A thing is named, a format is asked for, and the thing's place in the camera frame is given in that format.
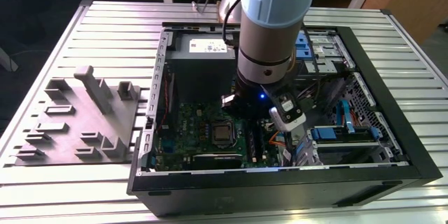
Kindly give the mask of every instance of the motherboard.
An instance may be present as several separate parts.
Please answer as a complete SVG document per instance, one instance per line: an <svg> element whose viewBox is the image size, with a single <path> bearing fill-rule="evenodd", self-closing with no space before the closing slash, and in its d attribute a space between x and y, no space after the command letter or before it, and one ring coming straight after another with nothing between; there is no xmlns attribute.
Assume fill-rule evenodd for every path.
<svg viewBox="0 0 448 224"><path fill-rule="evenodd" d="M268 142L275 133L268 128L272 123L261 120L259 124ZM172 137L160 137L156 170L188 170L195 164L193 159L228 160L239 168L277 166L276 150L267 148L260 159L248 154L248 149L255 147L245 138L244 122L225 114L219 103L181 103L176 125ZM199 163L216 165L213 162Z"/></svg>

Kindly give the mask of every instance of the blue latch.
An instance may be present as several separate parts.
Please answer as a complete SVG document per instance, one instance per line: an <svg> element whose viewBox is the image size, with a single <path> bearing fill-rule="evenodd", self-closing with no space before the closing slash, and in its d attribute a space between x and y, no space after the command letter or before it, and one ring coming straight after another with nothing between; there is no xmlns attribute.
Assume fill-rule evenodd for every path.
<svg viewBox="0 0 448 224"><path fill-rule="evenodd" d="M320 139L336 139L333 128L316 128Z"/></svg>
<svg viewBox="0 0 448 224"><path fill-rule="evenodd" d="M296 39L296 58L300 60L312 60L308 40L303 31L299 32Z"/></svg>
<svg viewBox="0 0 448 224"><path fill-rule="evenodd" d="M336 106L336 124L343 125L343 115L341 109L344 111L344 121L348 129L348 133L355 133L353 123L352 123L352 116L349 115L349 105L347 100L340 100Z"/></svg>

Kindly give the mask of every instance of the cable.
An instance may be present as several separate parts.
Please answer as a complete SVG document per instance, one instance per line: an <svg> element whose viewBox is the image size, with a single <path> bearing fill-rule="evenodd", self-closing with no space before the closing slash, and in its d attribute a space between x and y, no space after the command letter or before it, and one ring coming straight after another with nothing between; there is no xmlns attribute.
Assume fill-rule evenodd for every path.
<svg viewBox="0 0 448 224"><path fill-rule="evenodd" d="M24 54L24 53L28 53L28 52L47 52L47 53L51 53L51 51L48 51L48 50L27 50L27 51L16 52L16 53L12 54L12 55L8 55L8 57L9 57L9 70L11 70L11 72L15 71L15 70L12 69L12 57L16 56L16 55L21 55L21 54Z"/></svg>
<svg viewBox="0 0 448 224"><path fill-rule="evenodd" d="M320 79L317 80L317 91L315 94L315 101L317 100L319 92L320 92Z"/></svg>
<svg viewBox="0 0 448 224"><path fill-rule="evenodd" d="M201 0L197 0L197 2L196 2L196 11L197 11L200 14L203 14L204 11L205 11L205 8L207 8L208 1L209 1L209 0L205 0L205 4L204 4L204 7L203 7L203 10L199 10L199 2L200 2L200 1L201 1Z"/></svg>
<svg viewBox="0 0 448 224"><path fill-rule="evenodd" d="M225 27L227 27L227 22L229 20L229 16L231 16L231 13L233 11L233 9L236 8L237 4L240 3L241 0L236 0L233 5L231 6L229 10L227 11L225 13L225 18L224 18L224 22L223 22L223 40L224 40L224 43L225 45L228 46L233 46L232 45L232 41L229 41L227 38L225 38Z"/></svg>
<svg viewBox="0 0 448 224"><path fill-rule="evenodd" d="M27 52L47 52L47 53L51 53L51 51L48 51L48 50L27 50L27 51L16 52L15 54L9 55L9 57L24 54Z"/></svg>
<svg viewBox="0 0 448 224"><path fill-rule="evenodd" d="M280 133L280 131L277 131L277 132L272 135L272 137L271 137L271 139L269 139L269 144L275 144L275 145L280 145L280 146L285 147L285 144L284 144L284 143L273 141L273 139L275 139L275 137L277 136L279 133Z"/></svg>
<svg viewBox="0 0 448 224"><path fill-rule="evenodd" d="M291 72L296 65L296 47L292 50L291 60L292 60L292 64L289 65L287 72Z"/></svg>
<svg viewBox="0 0 448 224"><path fill-rule="evenodd" d="M167 81L167 76L164 77L164 81L165 81L165 114L163 115L163 119L161 119L160 125L157 127L157 132L161 129L161 125L163 125L163 123L165 121L165 118L167 118L167 115L168 115L168 81Z"/></svg>

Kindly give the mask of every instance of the black cable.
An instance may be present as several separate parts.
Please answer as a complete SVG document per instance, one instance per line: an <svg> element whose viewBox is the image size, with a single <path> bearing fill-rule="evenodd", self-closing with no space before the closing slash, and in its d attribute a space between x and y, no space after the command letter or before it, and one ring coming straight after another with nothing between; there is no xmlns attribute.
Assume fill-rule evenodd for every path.
<svg viewBox="0 0 448 224"><path fill-rule="evenodd" d="M205 4L204 4L204 7L203 7L203 10L200 10L200 6L199 6L199 2L200 2L201 0L197 0L196 1L196 10L197 10L197 12L200 13L200 14L203 14L204 13L204 11L205 11L205 8L207 8L207 6L208 6L208 2L211 1L211 0L205 0Z"/></svg>
<svg viewBox="0 0 448 224"><path fill-rule="evenodd" d="M223 40L224 40L225 45L228 45L228 46L233 46L233 44L232 44L232 41L229 41L225 38L225 35L227 35L225 34L225 27L227 27L227 22L229 20L231 13L232 13L233 9L236 8L236 6L239 5L240 1L241 0L235 1L233 5L231 6L229 10L225 13L225 18L224 18L224 22L223 22Z"/></svg>
<svg viewBox="0 0 448 224"><path fill-rule="evenodd" d="M319 92L320 92L320 79L317 80L317 91L315 95L315 101L317 101Z"/></svg>

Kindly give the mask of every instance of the label sticker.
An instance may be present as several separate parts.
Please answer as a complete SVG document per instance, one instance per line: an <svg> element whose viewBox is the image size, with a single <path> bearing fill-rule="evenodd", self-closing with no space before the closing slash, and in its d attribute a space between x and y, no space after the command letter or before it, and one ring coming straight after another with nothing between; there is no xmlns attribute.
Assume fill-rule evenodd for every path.
<svg viewBox="0 0 448 224"><path fill-rule="evenodd" d="M227 52L227 45L221 39L192 39L189 52Z"/></svg>
<svg viewBox="0 0 448 224"><path fill-rule="evenodd" d="M287 149L283 150L283 156L291 161L291 153L287 151Z"/></svg>
<svg viewBox="0 0 448 224"><path fill-rule="evenodd" d="M295 107L295 105L293 105L292 101L288 100L287 102L284 102L284 103L281 104L281 107L283 107L283 109L288 112L289 110L292 110L292 108Z"/></svg>

